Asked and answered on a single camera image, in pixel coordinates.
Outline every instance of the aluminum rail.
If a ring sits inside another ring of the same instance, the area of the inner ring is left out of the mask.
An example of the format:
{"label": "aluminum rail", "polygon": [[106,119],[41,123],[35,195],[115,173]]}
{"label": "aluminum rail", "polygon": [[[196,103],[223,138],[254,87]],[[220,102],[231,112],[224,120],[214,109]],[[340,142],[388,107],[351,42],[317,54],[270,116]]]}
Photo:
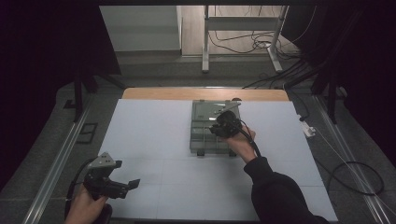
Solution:
{"label": "aluminum rail", "polygon": [[[313,98],[316,103],[317,109],[319,110],[321,116],[323,117],[329,129],[329,132],[332,135],[335,144],[340,149],[344,158],[347,161],[355,161],[356,160],[355,156],[350,150],[344,136],[341,134],[340,130],[338,129],[338,126],[333,124],[332,120],[327,115],[325,110],[326,106],[324,102],[320,100],[316,95],[314,95]],[[354,177],[355,183],[357,184],[358,188],[360,188],[360,190],[365,192],[373,191],[372,187],[368,186],[369,185],[368,180],[364,175],[364,172],[361,170],[361,168],[359,166],[354,166],[354,165],[349,165],[349,167],[351,168],[351,172],[355,173],[355,175],[352,174],[352,176]],[[364,201],[366,201],[367,206],[369,207],[376,223],[389,223],[389,224],[391,223],[387,216],[387,213],[385,212],[384,205],[378,199],[378,197],[363,196],[363,199]]]}
{"label": "aluminum rail", "polygon": [[49,168],[49,172],[47,173],[47,176],[38,190],[38,193],[35,196],[35,199],[33,200],[32,205],[30,206],[29,211],[27,212],[22,223],[38,223],[41,216],[43,215],[44,209],[46,208],[50,199],[50,195],[52,194],[59,176],[61,175],[61,172],[67,162],[67,159],[69,158],[70,152],[76,143],[82,125],[89,114],[93,98],[94,97],[90,94],[87,96],[87,100],[85,101],[85,110],[82,112],[80,119],[73,123],[69,134],[64,140],[58,155]]}

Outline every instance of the right hand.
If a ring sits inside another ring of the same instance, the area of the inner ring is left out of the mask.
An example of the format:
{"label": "right hand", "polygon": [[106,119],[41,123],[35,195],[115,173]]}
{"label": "right hand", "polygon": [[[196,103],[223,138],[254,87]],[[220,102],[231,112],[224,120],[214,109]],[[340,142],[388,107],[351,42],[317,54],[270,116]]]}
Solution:
{"label": "right hand", "polygon": [[[256,133],[253,130],[250,130],[246,126],[243,126],[242,130],[247,134],[250,133],[251,138],[254,140]],[[241,133],[236,134],[234,137],[223,138],[222,141],[226,142],[231,150],[239,155],[245,163],[248,163],[257,157],[254,153],[253,147],[248,142],[248,139]]]}
{"label": "right hand", "polygon": [[107,197],[94,200],[88,190],[81,184],[76,198],[72,202],[64,224],[91,224],[102,212]]}

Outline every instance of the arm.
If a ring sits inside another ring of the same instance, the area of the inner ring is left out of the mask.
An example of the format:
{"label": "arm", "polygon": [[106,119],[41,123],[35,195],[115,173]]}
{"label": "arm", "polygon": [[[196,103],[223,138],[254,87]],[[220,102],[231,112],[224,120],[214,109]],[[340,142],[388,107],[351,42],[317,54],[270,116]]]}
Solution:
{"label": "arm", "polygon": [[[254,139],[256,133],[244,127]],[[266,223],[328,223],[309,212],[304,195],[290,177],[273,172],[264,157],[257,157],[241,133],[224,139],[247,164],[245,172],[253,180],[251,199],[257,215]]]}

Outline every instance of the gray box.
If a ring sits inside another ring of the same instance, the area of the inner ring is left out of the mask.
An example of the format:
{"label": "gray box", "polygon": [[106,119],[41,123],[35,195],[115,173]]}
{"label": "gray box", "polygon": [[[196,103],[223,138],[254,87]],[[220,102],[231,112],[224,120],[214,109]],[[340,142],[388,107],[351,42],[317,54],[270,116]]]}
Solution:
{"label": "gray box", "polygon": [[221,142],[209,128],[216,124],[216,118],[224,108],[230,108],[237,118],[239,116],[238,102],[236,101],[193,101],[191,115],[191,138],[190,151],[197,156],[208,154],[235,154],[229,149],[228,145]]}

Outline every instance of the metal frame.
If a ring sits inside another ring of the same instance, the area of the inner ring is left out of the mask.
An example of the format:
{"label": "metal frame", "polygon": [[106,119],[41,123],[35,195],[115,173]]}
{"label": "metal frame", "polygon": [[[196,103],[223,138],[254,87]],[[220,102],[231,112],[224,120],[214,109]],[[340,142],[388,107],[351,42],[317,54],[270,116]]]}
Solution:
{"label": "metal frame", "polygon": [[276,42],[282,30],[288,7],[282,7],[279,17],[213,17],[209,19],[209,5],[205,6],[204,46],[202,50],[202,71],[209,72],[209,31],[274,31],[271,44],[266,45],[268,54],[277,73],[282,66],[276,56]]}
{"label": "metal frame", "polygon": [[[325,109],[326,105],[316,95],[313,96],[313,99],[316,103],[317,109],[319,110],[321,116],[323,117],[323,120],[325,121],[328,127],[328,130],[332,135],[332,138],[336,146],[341,150],[341,153],[343,154],[344,158],[346,158],[347,161],[355,161],[356,160],[355,156],[350,150],[346,140],[344,139],[344,136],[341,134],[340,130],[338,129],[338,126],[336,124],[333,124],[331,118],[327,115]],[[353,165],[351,165],[350,168],[353,170],[353,173],[357,175],[357,176],[355,175],[352,176],[354,177],[355,183],[357,184],[358,188],[364,192],[372,191],[365,185],[365,183],[368,183],[368,180],[364,175],[364,172],[361,170],[361,168],[359,166],[353,166]],[[369,207],[376,223],[389,223],[389,224],[391,223],[387,216],[387,213],[385,212],[384,206],[378,200],[377,197],[363,196],[363,199],[364,201],[366,201],[367,206]]]}
{"label": "metal frame", "polygon": [[93,101],[93,96],[88,95],[88,99],[86,100],[86,108],[83,110],[80,119],[78,122],[73,123],[72,128],[70,129],[69,135],[67,135],[62,147],[56,156],[54,162],[52,163],[49,172],[47,173],[46,178],[41,184],[40,189],[38,190],[37,195],[35,196],[32,205],[29,208],[24,220],[22,223],[38,223],[43,212],[47,206],[47,203],[50,199],[50,195],[52,194],[56,183],[59,179],[59,176],[64,169],[64,166],[67,162],[67,159],[72,151],[74,144],[78,138],[78,134],[84,124],[85,118],[87,118],[91,104]]}

